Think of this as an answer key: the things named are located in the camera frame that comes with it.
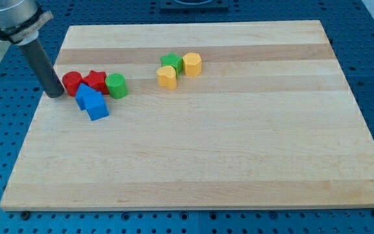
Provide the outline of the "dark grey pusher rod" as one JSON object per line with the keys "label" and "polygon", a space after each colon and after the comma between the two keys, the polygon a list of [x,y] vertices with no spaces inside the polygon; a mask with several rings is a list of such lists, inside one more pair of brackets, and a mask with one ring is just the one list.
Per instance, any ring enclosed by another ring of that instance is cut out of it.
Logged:
{"label": "dark grey pusher rod", "polygon": [[37,38],[28,44],[20,45],[19,50],[29,63],[46,95],[49,98],[60,97],[64,93],[64,87],[55,73],[40,40]]}

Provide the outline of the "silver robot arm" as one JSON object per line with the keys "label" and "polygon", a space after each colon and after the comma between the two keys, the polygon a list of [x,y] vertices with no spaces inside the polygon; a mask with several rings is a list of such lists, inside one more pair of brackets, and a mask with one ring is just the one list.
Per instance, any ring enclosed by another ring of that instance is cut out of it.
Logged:
{"label": "silver robot arm", "polygon": [[46,95],[58,98],[64,87],[39,40],[39,30],[52,19],[36,0],[0,0],[0,41],[18,46]]}

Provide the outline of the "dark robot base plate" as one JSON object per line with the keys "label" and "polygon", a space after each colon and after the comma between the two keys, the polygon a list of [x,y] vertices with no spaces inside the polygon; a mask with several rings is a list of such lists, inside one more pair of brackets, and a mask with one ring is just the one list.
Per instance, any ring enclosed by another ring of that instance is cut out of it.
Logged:
{"label": "dark robot base plate", "polygon": [[226,10],[228,0],[158,0],[161,11],[173,10]]}

